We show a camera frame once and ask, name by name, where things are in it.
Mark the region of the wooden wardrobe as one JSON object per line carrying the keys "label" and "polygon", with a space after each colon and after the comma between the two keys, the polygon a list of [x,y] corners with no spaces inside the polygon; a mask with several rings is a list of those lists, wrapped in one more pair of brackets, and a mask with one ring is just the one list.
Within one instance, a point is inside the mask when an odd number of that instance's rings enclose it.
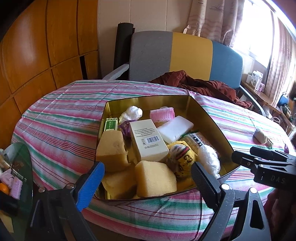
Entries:
{"label": "wooden wardrobe", "polygon": [[101,77],[98,1],[33,1],[1,40],[1,147],[46,94]]}

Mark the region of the white foam block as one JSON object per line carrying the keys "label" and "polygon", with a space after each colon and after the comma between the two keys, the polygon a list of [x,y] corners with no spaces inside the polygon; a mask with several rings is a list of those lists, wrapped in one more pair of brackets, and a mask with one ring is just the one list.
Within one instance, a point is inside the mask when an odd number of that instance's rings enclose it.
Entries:
{"label": "white foam block", "polygon": [[174,119],[159,126],[157,129],[163,140],[171,144],[181,138],[181,136],[193,128],[194,124],[182,116],[176,116]]}

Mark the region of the dark red jacket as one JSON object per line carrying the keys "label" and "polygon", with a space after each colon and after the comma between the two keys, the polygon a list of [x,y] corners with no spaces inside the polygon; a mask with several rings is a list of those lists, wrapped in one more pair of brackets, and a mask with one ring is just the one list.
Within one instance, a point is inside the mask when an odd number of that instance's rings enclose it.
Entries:
{"label": "dark red jacket", "polygon": [[252,106],[250,101],[240,100],[236,95],[236,91],[227,84],[216,80],[193,79],[184,70],[167,72],[149,81],[149,83],[190,90],[201,95],[236,104],[242,108],[250,108]]}

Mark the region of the yellow sponge block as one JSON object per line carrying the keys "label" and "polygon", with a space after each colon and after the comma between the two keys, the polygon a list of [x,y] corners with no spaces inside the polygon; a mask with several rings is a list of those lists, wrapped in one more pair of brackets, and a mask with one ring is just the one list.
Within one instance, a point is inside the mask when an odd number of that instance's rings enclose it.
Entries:
{"label": "yellow sponge block", "polygon": [[140,161],[135,166],[138,197],[162,196],[177,191],[175,174],[165,163]]}

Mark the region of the white boxes on desk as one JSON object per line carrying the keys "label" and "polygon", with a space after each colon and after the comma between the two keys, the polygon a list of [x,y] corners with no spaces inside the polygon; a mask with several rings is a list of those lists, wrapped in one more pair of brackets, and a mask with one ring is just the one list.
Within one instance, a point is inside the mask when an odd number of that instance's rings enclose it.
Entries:
{"label": "white boxes on desk", "polygon": [[254,70],[251,75],[247,76],[246,83],[250,84],[254,88],[254,90],[263,92],[265,89],[265,84],[263,84],[262,79],[263,73]]}

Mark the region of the green snack bar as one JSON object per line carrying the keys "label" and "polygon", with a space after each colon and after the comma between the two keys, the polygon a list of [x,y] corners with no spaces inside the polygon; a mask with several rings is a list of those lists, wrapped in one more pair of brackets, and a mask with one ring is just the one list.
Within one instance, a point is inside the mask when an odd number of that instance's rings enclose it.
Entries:
{"label": "green snack bar", "polygon": [[198,153],[198,150],[202,145],[209,144],[206,138],[198,131],[184,134],[181,137],[181,140],[185,141],[195,153]]}

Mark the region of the green-topped beige carton box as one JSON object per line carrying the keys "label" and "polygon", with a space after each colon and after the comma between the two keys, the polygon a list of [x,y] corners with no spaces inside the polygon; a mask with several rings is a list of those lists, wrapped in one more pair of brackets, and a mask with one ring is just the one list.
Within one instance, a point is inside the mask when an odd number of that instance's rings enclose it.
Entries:
{"label": "green-topped beige carton box", "polygon": [[113,134],[118,131],[118,118],[107,118],[104,124],[103,133]]}

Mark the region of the black rolled mat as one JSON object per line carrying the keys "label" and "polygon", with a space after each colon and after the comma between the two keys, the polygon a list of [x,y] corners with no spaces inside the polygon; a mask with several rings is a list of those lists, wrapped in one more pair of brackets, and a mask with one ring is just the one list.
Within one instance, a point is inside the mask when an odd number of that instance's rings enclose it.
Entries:
{"label": "black rolled mat", "polygon": [[130,61],[130,47],[135,27],[132,23],[119,23],[117,25],[113,69]]}

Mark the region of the white cream carton box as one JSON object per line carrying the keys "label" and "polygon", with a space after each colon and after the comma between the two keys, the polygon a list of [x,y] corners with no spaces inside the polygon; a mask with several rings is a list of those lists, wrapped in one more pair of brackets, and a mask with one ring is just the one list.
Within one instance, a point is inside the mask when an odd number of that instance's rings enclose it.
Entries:
{"label": "white cream carton box", "polygon": [[130,123],[132,147],[140,162],[164,162],[169,149],[151,119]]}

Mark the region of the large yellow sponge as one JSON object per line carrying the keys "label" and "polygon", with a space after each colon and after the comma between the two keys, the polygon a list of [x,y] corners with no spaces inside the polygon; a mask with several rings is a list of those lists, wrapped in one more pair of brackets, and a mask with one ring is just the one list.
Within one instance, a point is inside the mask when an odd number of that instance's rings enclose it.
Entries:
{"label": "large yellow sponge", "polygon": [[96,161],[102,162],[106,172],[118,172],[127,168],[127,151],[121,131],[104,131],[96,149]]}

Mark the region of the glass side table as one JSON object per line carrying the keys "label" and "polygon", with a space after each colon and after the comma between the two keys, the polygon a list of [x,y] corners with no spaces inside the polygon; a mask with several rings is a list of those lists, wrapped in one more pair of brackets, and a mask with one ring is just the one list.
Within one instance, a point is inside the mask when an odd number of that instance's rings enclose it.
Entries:
{"label": "glass side table", "polygon": [[20,197],[1,192],[1,214],[8,219],[15,240],[24,240],[33,202],[33,171],[29,150],[23,143],[13,143],[1,152],[1,169],[11,170],[22,182]]}

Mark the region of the wooden side desk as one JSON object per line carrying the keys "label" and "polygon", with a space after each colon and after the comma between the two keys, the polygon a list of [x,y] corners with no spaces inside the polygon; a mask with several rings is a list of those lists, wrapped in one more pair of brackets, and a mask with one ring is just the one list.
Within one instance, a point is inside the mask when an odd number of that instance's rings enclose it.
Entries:
{"label": "wooden side desk", "polygon": [[292,140],[295,136],[295,125],[290,122],[288,117],[283,113],[282,109],[276,104],[271,104],[271,99],[259,92],[254,90],[254,87],[245,81],[241,81],[241,86],[258,102],[258,104],[265,110],[265,114],[268,118],[270,115],[274,118],[277,117],[280,120],[279,125],[285,130],[288,137]]}

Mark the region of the purple small item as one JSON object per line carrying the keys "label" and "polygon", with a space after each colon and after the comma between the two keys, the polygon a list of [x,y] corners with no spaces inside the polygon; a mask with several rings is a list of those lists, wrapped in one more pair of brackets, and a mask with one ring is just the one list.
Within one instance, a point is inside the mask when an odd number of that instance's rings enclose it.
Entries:
{"label": "purple small item", "polygon": [[123,134],[124,139],[129,139],[131,138],[131,133],[130,133],[130,123],[134,122],[135,120],[126,120],[124,121],[121,125],[118,126],[119,130]]}

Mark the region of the gold metal tin box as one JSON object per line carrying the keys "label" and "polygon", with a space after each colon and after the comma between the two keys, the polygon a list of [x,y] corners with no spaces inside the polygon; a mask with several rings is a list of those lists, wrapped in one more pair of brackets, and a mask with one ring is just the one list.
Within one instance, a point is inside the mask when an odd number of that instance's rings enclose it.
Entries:
{"label": "gold metal tin box", "polygon": [[131,106],[140,108],[142,117],[134,125],[135,132],[125,138],[128,161],[134,163],[138,163],[140,160],[165,161],[168,149],[164,146],[167,145],[167,142],[157,130],[149,114],[154,109],[167,106],[173,108],[177,116],[191,122],[190,129],[195,132],[199,131],[221,155],[219,158],[220,177],[218,178],[220,183],[226,181],[238,168],[238,165],[231,160],[234,150],[227,138],[210,115],[189,95],[141,96],[109,101],[104,107],[98,137],[102,136],[107,119],[119,118]]}

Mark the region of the white mesh puff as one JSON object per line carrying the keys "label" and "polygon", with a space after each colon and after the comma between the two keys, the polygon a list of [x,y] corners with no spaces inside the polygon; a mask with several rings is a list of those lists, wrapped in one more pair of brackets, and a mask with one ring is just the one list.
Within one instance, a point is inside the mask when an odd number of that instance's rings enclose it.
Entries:
{"label": "white mesh puff", "polygon": [[202,145],[198,150],[198,159],[204,169],[216,179],[220,178],[220,161],[216,151],[209,145]]}

